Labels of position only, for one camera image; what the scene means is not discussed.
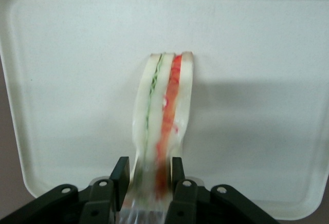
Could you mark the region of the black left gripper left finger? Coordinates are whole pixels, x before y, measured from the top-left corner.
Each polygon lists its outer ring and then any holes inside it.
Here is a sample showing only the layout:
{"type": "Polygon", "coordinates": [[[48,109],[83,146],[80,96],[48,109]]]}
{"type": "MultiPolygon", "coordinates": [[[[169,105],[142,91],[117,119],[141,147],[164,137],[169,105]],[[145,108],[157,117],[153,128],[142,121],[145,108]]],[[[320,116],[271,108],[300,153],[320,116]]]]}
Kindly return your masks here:
{"type": "Polygon", "coordinates": [[[129,157],[120,157],[109,177],[94,180],[84,190],[87,201],[79,223],[115,223],[129,184],[130,160],[129,157]]]}

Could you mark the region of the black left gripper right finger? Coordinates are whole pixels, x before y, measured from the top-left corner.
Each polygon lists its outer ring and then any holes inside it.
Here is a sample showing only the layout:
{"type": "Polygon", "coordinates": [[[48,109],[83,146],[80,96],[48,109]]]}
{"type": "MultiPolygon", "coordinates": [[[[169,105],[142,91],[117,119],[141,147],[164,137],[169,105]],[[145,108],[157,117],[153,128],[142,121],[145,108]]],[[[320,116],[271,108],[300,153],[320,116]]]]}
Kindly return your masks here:
{"type": "Polygon", "coordinates": [[[165,223],[196,223],[197,184],[185,178],[180,157],[173,157],[172,163],[173,200],[171,201],[165,223]]]}

